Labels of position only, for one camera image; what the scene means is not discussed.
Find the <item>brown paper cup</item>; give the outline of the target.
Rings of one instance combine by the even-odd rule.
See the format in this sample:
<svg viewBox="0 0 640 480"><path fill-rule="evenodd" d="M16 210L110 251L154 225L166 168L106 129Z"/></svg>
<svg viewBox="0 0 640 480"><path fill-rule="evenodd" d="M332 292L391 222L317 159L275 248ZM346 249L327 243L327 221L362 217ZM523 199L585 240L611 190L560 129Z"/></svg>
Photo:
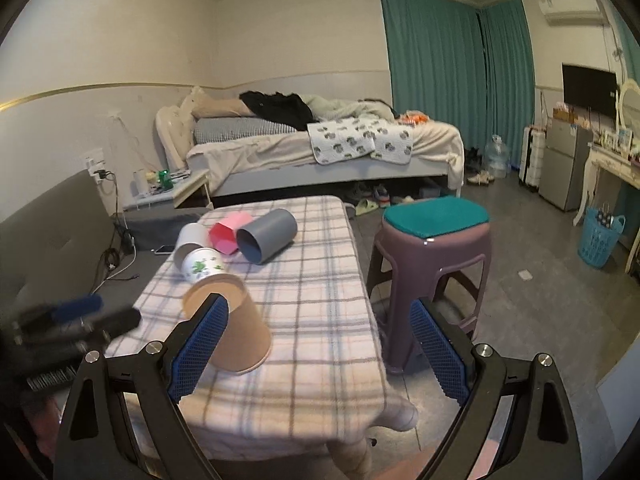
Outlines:
<svg viewBox="0 0 640 480"><path fill-rule="evenodd" d="M229 306L227 328L209 363L235 375L262 365L271 351L272 336L244 282L232 274L216 274L196 282L182 298L186 318L194 315L209 294L223 296Z"/></svg>

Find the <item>grey plastic cup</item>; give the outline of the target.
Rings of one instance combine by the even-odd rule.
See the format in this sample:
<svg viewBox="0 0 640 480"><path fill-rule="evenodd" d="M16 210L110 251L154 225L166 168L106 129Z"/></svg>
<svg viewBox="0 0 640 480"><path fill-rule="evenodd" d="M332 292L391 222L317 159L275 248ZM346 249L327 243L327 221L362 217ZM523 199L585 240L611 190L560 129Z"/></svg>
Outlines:
<svg viewBox="0 0 640 480"><path fill-rule="evenodd" d="M293 243L297 230L297 221L288 210L273 209L239 228L236 244L248 262L264 264Z"/></svg>

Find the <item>plaid blanket table cover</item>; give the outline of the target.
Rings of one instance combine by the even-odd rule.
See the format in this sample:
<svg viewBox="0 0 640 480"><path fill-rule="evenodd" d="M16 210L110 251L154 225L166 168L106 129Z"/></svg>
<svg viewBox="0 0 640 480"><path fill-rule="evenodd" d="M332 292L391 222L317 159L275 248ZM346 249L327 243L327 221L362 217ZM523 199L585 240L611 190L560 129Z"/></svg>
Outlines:
<svg viewBox="0 0 640 480"><path fill-rule="evenodd" d="M334 196L268 200L255 217L284 209L293 243L258 266L224 260L271 334L268 356L233 374L207 367L179 405L212 460L271 460L323 450L344 476L369 477L367 433L413 430L418 412L387 381L378 324L363 284L345 207Z"/></svg>

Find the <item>green soda can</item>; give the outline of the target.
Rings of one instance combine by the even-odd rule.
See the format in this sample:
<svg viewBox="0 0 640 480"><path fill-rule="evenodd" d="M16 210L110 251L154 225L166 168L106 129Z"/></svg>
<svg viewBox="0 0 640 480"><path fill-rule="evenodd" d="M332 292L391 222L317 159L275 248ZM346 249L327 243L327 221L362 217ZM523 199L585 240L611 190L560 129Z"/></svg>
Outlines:
<svg viewBox="0 0 640 480"><path fill-rule="evenodd" d="M174 182L171 180L171 174L168 170L160 170L157 174L157 182L163 191L171 190Z"/></svg>

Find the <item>bed with beige sheets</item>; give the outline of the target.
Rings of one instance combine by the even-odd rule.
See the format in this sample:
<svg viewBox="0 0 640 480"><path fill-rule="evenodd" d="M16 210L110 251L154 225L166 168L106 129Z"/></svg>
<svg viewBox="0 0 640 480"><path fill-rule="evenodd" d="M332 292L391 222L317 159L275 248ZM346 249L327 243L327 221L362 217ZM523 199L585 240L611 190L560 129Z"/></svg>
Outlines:
<svg viewBox="0 0 640 480"><path fill-rule="evenodd" d="M463 185L460 131L381 100L215 99L194 87L158 110L155 128L170 169L202 172L215 194L403 177L444 177L452 192Z"/></svg>

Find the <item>blue laundry basket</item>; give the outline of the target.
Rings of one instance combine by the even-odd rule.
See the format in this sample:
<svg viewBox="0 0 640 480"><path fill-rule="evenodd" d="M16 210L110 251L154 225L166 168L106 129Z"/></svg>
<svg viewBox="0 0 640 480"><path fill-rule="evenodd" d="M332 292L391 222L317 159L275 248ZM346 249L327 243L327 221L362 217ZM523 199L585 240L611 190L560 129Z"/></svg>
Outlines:
<svg viewBox="0 0 640 480"><path fill-rule="evenodd" d="M596 269L604 267L626 226L626 217L613 216L602 209L588 207L585 213L578 256Z"/></svg>

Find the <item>checkered pillow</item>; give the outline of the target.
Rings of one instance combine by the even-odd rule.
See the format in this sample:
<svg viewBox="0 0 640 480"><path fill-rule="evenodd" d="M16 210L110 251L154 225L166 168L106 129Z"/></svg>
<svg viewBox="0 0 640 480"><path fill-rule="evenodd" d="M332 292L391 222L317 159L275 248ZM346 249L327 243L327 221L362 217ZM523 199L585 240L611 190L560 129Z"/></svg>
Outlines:
<svg viewBox="0 0 640 480"><path fill-rule="evenodd" d="M258 117L221 117L198 119L194 127L196 144L227 142L250 136L294 133L296 129Z"/></svg>

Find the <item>purple plastic stool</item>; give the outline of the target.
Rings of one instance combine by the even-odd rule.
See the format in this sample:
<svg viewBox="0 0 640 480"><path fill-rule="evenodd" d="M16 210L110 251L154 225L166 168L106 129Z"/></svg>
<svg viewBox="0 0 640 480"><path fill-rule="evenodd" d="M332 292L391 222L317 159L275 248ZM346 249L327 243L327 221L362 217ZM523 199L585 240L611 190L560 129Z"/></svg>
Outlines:
<svg viewBox="0 0 640 480"><path fill-rule="evenodd" d="M491 259L489 221L424 240L394 229L382 216L373 239L366 289L370 294L376 286L390 284L388 313L378 323L386 370L402 373L416 348L409 324L410 304L420 298L439 300L451 280L475 301L472 313L458 323L466 336L474 335Z"/></svg>

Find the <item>beige pillow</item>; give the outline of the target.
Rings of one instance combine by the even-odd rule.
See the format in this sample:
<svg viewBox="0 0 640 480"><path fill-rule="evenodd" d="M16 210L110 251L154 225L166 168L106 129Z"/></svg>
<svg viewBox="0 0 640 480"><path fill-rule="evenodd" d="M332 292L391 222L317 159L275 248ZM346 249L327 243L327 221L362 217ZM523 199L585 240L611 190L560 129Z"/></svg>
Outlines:
<svg viewBox="0 0 640 480"><path fill-rule="evenodd" d="M208 94L194 99L192 115L195 118L253 117L254 113L240 99L213 99Z"/></svg>

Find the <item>teal stool cushion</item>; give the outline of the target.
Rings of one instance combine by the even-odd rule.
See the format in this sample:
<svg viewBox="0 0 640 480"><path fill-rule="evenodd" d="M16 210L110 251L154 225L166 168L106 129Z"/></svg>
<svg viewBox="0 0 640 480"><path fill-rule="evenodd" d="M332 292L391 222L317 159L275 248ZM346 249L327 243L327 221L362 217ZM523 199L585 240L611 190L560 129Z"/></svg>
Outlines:
<svg viewBox="0 0 640 480"><path fill-rule="evenodd" d="M487 223L489 214L470 200L444 196L391 206L383 218L394 229L426 240Z"/></svg>

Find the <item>black clothing on bed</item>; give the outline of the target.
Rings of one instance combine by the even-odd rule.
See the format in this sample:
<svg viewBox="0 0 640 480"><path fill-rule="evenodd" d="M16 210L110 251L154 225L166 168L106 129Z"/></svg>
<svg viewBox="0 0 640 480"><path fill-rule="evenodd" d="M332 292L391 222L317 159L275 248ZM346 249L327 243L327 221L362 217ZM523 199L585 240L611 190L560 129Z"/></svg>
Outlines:
<svg viewBox="0 0 640 480"><path fill-rule="evenodd" d="M309 106L296 93L247 91L241 93L239 99L257 117L290 126L296 131L305 131L316 121Z"/></svg>

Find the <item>large water jug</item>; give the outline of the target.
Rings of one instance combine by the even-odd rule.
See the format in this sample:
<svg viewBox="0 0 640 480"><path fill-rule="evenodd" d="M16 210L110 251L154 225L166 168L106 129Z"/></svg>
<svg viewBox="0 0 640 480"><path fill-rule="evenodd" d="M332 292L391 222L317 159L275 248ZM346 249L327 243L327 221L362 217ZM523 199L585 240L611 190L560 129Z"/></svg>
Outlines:
<svg viewBox="0 0 640 480"><path fill-rule="evenodd" d="M495 179L503 179L510 166L510 150L501 136L494 134L485 146L484 166L488 174Z"/></svg>

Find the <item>silver mini fridge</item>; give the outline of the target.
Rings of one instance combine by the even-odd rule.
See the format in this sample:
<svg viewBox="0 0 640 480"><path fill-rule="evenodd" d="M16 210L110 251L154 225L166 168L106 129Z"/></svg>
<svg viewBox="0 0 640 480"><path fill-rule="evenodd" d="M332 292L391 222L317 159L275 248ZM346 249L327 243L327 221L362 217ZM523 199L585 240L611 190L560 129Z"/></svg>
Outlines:
<svg viewBox="0 0 640 480"><path fill-rule="evenodd" d="M582 200L584 168L592 132L553 119L544 147L539 194L562 211L577 210Z"/></svg>

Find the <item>black television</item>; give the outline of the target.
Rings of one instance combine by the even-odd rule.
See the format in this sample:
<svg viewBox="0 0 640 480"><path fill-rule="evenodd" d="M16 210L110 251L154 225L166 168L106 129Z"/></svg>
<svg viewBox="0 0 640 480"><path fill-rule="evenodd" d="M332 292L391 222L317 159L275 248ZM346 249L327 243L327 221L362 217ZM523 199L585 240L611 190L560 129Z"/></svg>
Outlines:
<svg viewBox="0 0 640 480"><path fill-rule="evenodd" d="M564 102L608 118L616 115L616 73L579 65L562 65Z"/></svg>

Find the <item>wall power outlet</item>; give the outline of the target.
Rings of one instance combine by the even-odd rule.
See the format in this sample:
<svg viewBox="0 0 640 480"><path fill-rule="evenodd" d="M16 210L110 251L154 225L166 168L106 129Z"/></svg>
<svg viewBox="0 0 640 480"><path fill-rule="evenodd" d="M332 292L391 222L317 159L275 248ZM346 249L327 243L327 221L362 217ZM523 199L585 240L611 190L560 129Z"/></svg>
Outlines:
<svg viewBox="0 0 640 480"><path fill-rule="evenodd" d="M85 154L82 155L82 161L88 174L93 177L94 182L100 184L104 180L102 174L106 170L103 148L94 148L93 150L85 152Z"/></svg>

